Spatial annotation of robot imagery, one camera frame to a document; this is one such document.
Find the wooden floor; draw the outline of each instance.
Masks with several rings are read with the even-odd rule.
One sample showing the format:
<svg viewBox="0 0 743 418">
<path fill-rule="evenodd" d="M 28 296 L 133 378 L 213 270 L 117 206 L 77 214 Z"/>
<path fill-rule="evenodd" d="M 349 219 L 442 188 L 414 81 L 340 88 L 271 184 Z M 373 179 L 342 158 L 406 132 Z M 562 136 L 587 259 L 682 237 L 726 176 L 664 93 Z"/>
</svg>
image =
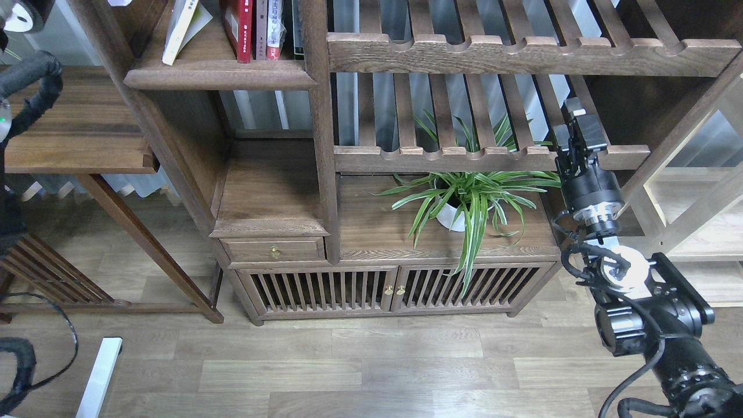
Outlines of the wooden floor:
<svg viewBox="0 0 743 418">
<path fill-rule="evenodd" d="M 210 273 L 214 260 L 198 244 L 182 207 L 162 196 L 126 201 L 187 272 Z M 132 299 L 177 297 L 164 274 L 106 223 L 93 202 L 52 198 L 26 209 L 32 229 L 39 227 L 39 235 L 93 280 L 104 277 Z M 200 315 L 75 314 L 79 358 L 13 415 L 73 417 L 100 339 L 121 336 L 123 352 L 102 417 L 595 417 L 609 391 L 642 360 L 612 358 L 601 347 L 593 303 L 573 282 L 560 274 L 516 318 L 439 315 L 255 327 L 229 286 L 219 303 L 223 325 Z M 717 314 L 702 341 L 743 382 L 743 309 Z M 55 315 L 17 315 L 0 326 L 0 334 L 34 343 L 36 380 L 72 353 L 68 331 Z M 14 367 L 11 356 L 0 356 L 0 390 L 7 392 Z M 653 376 L 626 393 L 663 401 Z"/>
</svg>

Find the spider plant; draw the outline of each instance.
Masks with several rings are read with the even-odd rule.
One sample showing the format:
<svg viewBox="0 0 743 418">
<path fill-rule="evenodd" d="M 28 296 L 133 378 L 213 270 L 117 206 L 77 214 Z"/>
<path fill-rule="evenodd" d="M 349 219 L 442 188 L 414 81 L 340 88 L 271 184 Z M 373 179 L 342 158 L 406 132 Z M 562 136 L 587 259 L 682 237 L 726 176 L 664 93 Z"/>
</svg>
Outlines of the spider plant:
<svg viewBox="0 0 743 418">
<path fill-rule="evenodd" d="M 433 115 L 426 112 L 429 120 L 433 122 Z M 469 151 L 479 149 L 477 138 L 461 123 L 465 144 Z M 425 126 L 422 121 L 418 123 L 438 142 L 435 132 Z M 496 143 L 500 146 L 513 147 L 516 149 L 513 133 L 510 129 L 507 117 L 504 117 L 493 128 Z M 416 191 L 392 205 L 392 209 L 398 209 L 410 202 L 421 200 L 421 206 L 413 220 L 408 238 L 413 239 L 413 247 L 418 245 L 418 239 L 429 219 L 435 218 L 447 203 L 456 207 L 457 219 L 460 215 L 464 217 L 464 241 L 462 242 L 459 263 L 451 274 L 461 272 L 462 290 L 460 298 L 469 289 L 472 280 L 474 262 L 480 251 L 482 239 L 485 236 L 485 228 L 490 220 L 495 232 L 502 237 L 510 237 L 518 234 L 518 231 L 503 233 L 500 225 L 507 225 L 508 219 L 504 208 L 512 207 L 519 215 L 521 221 L 521 237 L 512 245 L 516 245 L 524 235 L 525 220 L 524 207 L 536 209 L 536 204 L 530 199 L 521 196 L 523 192 L 543 193 L 547 191 L 544 187 L 559 187 L 559 177 L 555 173 L 544 171 L 498 171 L 490 173 L 428 173 L 424 177 L 412 181 L 405 181 L 397 174 L 395 178 L 401 186 L 384 190 L 379 196 L 387 196 L 402 193 L 411 189 L 427 185 L 425 190 Z"/>
</svg>

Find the wooden drawer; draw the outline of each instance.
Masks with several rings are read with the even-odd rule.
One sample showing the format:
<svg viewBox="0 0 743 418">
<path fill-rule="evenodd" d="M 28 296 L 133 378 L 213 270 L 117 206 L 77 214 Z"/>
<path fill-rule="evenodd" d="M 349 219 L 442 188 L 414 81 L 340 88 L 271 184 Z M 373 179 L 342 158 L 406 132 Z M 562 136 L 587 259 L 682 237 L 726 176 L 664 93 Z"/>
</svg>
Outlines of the wooden drawer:
<svg viewBox="0 0 743 418">
<path fill-rule="evenodd" d="M 220 239 L 232 263 L 325 259 L 322 237 Z"/>
</svg>

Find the red book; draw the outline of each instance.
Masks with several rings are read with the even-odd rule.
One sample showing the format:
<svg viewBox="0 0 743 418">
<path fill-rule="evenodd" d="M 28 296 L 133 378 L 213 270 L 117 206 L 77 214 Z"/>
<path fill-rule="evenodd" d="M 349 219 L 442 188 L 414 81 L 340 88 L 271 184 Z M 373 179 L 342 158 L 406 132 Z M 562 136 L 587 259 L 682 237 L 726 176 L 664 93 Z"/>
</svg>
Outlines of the red book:
<svg viewBox="0 0 743 418">
<path fill-rule="evenodd" d="M 253 0 L 219 0 L 222 22 L 238 62 L 250 62 L 253 53 Z"/>
</svg>

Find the brass knob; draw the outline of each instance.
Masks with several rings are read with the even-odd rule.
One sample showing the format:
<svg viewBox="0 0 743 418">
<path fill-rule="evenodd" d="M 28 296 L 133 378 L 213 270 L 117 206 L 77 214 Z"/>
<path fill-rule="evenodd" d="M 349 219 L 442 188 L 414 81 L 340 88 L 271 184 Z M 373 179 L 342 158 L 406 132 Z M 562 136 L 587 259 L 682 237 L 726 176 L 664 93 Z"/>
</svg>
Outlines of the brass knob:
<svg viewBox="0 0 743 418">
<path fill-rule="evenodd" d="M 274 260 L 278 260 L 281 257 L 281 251 L 279 251 L 279 247 L 272 245 L 269 249 L 271 250 L 271 258 L 273 258 Z"/>
</svg>

